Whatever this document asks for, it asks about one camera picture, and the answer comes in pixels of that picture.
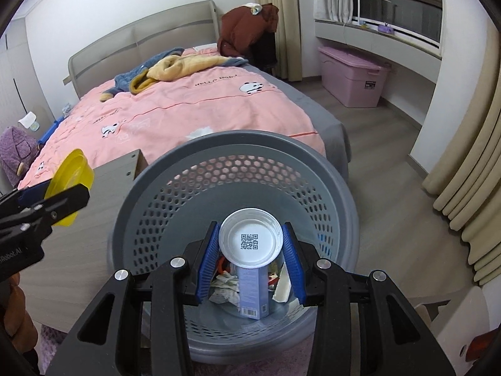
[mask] beige curtain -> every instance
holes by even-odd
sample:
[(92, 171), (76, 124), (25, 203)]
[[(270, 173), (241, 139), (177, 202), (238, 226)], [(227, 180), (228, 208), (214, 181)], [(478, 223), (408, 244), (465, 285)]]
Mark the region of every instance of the beige curtain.
[(300, 81), (301, 31), (297, 0), (256, 0), (259, 4), (272, 3), (279, 8), (279, 25), (276, 30), (276, 74), (283, 79)]
[(423, 182), (433, 207), (470, 243), (480, 285), (501, 274), (501, 72), (499, 32), (489, 22), (477, 88), (462, 123)]

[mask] headboard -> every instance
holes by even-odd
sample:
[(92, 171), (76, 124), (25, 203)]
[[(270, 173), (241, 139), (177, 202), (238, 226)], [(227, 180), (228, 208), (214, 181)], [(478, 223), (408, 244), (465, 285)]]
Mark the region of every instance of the headboard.
[(169, 48), (212, 44), (219, 23), (212, 0), (160, 11), (98, 39), (68, 61), (78, 97)]

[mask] pink blanket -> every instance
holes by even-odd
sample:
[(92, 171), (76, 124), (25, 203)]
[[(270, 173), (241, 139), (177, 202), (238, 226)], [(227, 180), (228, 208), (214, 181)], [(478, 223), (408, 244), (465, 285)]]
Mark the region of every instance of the pink blanket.
[(19, 188), (52, 178), (75, 148), (96, 168), (141, 149), (148, 163), (186, 141), (226, 130), (264, 130), (308, 144), (325, 155), (306, 113), (260, 75), (215, 67), (133, 96), (99, 102), (108, 81), (88, 92), (48, 140)]

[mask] silver bolt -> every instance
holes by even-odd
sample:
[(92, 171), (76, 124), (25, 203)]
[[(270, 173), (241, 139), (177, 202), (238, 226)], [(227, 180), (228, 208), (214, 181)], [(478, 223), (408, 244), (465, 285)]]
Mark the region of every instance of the silver bolt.
[(321, 258), (319, 261), (317, 261), (317, 266), (320, 269), (327, 270), (327, 269), (331, 268), (332, 264), (326, 258)]
[(115, 273), (115, 279), (118, 281), (125, 280), (128, 276), (129, 276), (129, 273), (127, 272), (127, 270), (118, 270)]
[(174, 267), (175, 269), (178, 269), (179, 267), (183, 267), (186, 264), (186, 260), (184, 260), (182, 257), (174, 257), (170, 261), (170, 265)]
[(376, 281), (384, 281), (386, 280), (386, 273), (378, 270), (372, 273), (372, 277), (374, 277), (374, 280)]

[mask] table top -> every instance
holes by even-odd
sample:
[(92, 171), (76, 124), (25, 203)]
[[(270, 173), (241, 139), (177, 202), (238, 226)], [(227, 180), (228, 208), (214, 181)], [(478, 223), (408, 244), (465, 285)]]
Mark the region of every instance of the table top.
[(87, 207), (70, 227), (53, 227), (42, 243), (44, 259), (21, 272), (26, 308), (34, 321), (68, 332), (109, 279), (108, 236), (145, 166), (136, 150), (96, 168)]

